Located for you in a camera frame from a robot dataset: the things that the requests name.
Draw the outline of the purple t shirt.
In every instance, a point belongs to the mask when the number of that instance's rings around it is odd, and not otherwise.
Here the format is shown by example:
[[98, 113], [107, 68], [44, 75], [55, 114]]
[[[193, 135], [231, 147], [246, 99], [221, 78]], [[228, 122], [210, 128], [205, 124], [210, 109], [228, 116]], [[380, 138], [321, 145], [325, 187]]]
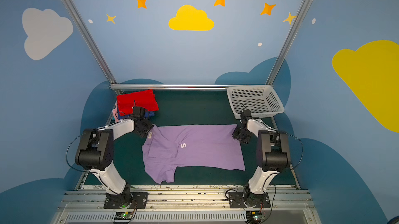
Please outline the purple t shirt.
[[245, 170], [236, 124], [154, 126], [143, 146], [145, 172], [157, 183], [174, 182], [178, 167]]

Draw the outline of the white plastic laundry basket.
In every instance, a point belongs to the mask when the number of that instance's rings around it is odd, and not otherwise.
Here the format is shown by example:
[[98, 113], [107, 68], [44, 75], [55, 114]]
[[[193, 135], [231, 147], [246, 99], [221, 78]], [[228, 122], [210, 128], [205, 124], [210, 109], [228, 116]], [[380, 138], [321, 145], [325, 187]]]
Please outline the white plastic laundry basket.
[[243, 110], [256, 118], [271, 118], [285, 111], [277, 93], [270, 85], [229, 87], [227, 96], [234, 117], [239, 120]]

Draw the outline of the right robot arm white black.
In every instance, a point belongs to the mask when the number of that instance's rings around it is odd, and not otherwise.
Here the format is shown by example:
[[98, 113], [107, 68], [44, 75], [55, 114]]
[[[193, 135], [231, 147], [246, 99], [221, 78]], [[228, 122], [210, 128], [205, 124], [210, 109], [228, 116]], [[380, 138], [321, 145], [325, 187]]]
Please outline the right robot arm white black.
[[266, 192], [268, 186], [280, 172], [291, 165], [288, 135], [260, 119], [245, 117], [241, 120], [241, 126], [234, 130], [233, 138], [246, 144], [252, 135], [257, 137], [257, 168], [243, 191], [241, 201], [249, 208], [262, 205], [269, 207]]

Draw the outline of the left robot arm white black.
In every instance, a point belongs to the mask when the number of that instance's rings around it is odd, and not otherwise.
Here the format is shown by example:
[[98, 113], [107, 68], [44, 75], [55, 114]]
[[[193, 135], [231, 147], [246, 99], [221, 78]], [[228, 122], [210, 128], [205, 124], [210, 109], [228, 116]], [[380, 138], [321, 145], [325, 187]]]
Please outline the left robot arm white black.
[[141, 207], [140, 200], [134, 197], [130, 185], [114, 165], [114, 143], [128, 133], [144, 137], [152, 128], [153, 123], [148, 119], [123, 119], [104, 127], [86, 129], [80, 137], [75, 163], [93, 174], [106, 188], [105, 209]]

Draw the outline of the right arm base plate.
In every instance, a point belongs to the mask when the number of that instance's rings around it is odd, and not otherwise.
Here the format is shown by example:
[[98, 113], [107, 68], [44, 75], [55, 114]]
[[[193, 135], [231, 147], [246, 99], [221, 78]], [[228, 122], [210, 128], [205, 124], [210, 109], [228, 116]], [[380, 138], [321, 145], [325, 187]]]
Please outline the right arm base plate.
[[271, 199], [267, 193], [257, 195], [245, 192], [228, 192], [230, 208], [271, 208]]

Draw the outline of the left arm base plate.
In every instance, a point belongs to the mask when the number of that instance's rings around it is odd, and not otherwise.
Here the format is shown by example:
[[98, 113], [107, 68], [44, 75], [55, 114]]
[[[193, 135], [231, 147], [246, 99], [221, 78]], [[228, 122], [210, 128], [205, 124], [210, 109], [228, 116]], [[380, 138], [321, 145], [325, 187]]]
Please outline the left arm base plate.
[[131, 192], [127, 194], [111, 195], [106, 193], [104, 209], [144, 209], [147, 204], [148, 193]]

